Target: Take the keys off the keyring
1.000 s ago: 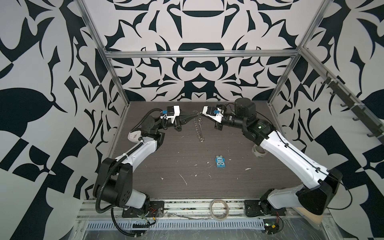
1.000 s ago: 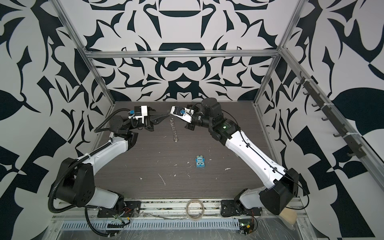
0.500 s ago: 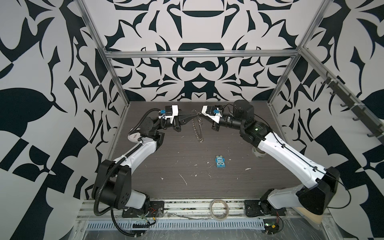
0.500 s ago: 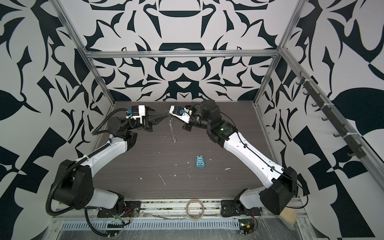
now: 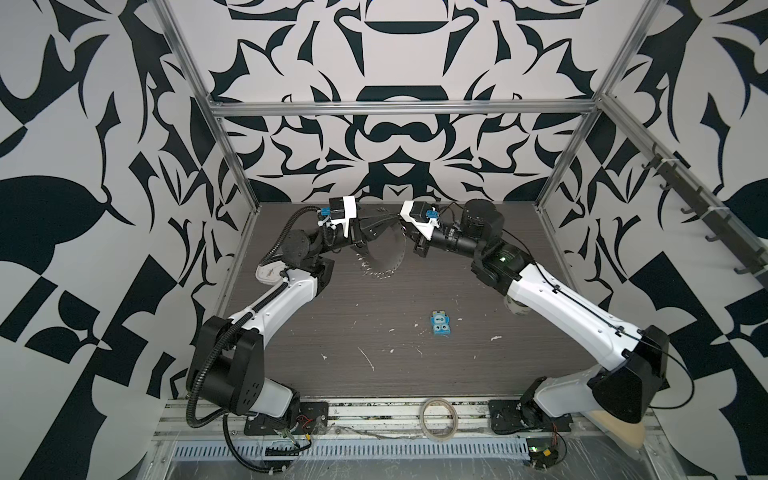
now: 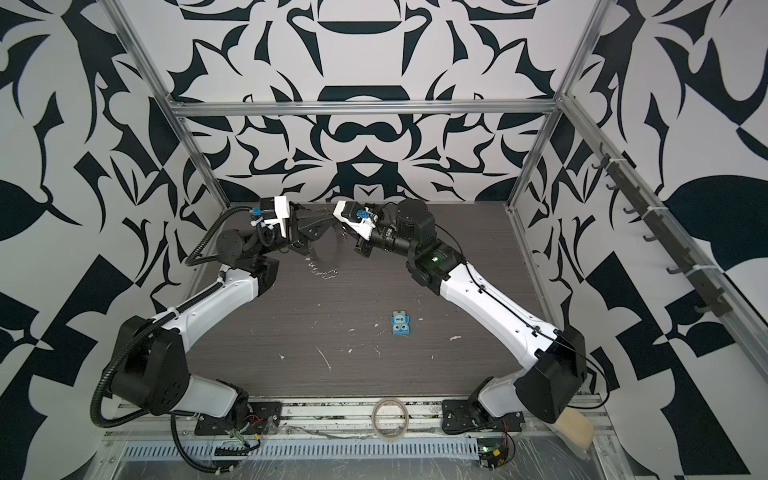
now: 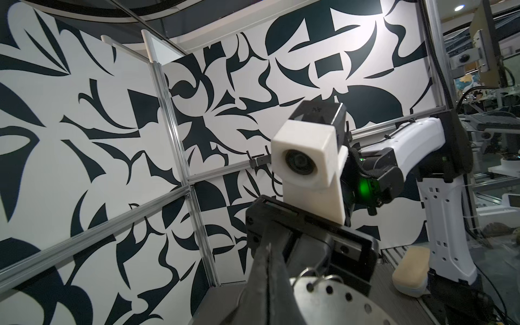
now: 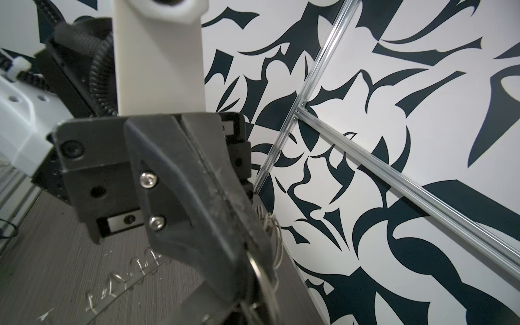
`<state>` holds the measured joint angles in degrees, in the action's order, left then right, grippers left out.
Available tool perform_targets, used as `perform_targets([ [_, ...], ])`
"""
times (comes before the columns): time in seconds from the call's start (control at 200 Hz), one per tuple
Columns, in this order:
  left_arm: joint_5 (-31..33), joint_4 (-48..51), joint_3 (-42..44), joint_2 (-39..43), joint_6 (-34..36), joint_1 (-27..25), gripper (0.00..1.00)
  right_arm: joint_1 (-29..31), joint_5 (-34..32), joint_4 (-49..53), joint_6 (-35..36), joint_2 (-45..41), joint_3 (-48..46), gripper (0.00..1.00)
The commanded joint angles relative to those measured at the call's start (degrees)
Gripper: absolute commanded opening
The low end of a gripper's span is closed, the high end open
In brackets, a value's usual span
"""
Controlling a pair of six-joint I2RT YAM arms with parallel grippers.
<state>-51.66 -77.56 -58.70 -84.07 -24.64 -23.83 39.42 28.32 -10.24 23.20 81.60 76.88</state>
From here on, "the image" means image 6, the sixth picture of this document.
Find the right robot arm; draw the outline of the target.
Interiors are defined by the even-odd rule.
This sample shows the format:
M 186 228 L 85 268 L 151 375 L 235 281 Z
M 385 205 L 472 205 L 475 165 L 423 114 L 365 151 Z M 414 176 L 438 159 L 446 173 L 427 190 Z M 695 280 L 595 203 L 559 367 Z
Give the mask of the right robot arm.
M 482 412 L 500 418 L 525 409 L 554 424 L 570 409 L 587 374 L 583 334 L 538 318 L 493 286 L 425 202 L 399 202 L 391 221 L 381 207 L 353 201 L 338 202 L 333 215 L 355 234 L 362 255 L 381 249 L 405 257 L 419 285 L 474 318 L 515 357 L 517 372 L 492 378 L 476 391 Z

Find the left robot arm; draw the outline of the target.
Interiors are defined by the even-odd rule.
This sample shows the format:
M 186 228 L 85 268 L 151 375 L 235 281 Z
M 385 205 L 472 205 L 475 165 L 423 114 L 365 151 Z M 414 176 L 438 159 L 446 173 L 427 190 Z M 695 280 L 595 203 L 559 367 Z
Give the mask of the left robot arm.
M 145 415 L 201 414 L 241 427 L 247 393 L 240 387 L 190 373 L 187 354 L 208 331 L 239 307 L 269 290 L 279 261 L 272 252 L 307 255 L 328 229 L 339 231 L 329 211 L 292 205 L 269 227 L 263 211 L 249 209 L 250 229 L 226 230 L 224 224 L 242 207 L 226 209 L 185 260 L 188 266 L 218 263 L 216 280 L 176 307 L 145 319 L 134 316 L 120 327 L 111 359 L 89 406 L 92 423 L 114 428 Z

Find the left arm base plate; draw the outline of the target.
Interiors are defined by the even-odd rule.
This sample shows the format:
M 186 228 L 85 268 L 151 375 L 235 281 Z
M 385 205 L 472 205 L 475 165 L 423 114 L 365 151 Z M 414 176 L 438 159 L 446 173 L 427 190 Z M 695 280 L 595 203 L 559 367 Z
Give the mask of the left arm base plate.
M 281 423 L 283 404 L 279 401 L 240 402 L 223 418 L 203 416 L 197 420 L 196 436 L 228 435 L 237 430 L 242 435 L 265 434 Z

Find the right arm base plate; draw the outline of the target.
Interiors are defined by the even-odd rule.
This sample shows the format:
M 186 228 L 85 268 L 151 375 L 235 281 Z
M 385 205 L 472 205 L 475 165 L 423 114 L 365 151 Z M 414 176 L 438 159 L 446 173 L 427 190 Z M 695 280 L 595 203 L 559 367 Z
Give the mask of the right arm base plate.
M 473 432 L 521 432 L 525 423 L 522 412 L 512 412 L 495 418 L 488 414 L 478 402 L 469 400 L 443 400 L 441 402 L 441 430 L 447 435 Z

